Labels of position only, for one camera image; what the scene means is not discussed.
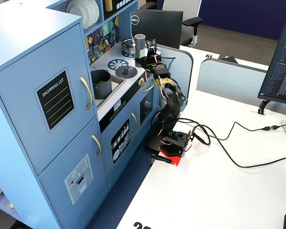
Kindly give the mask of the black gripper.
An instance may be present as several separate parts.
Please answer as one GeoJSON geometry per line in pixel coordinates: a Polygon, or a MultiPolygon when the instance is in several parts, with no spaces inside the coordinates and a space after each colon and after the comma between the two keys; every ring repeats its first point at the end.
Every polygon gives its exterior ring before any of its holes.
{"type": "Polygon", "coordinates": [[[157,44],[155,39],[146,41],[147,54],[142,58],[135,58],[135,66],[144,69],[152,69],[158,64],[162,64],[161,57],[156,53],[157,44]]]}

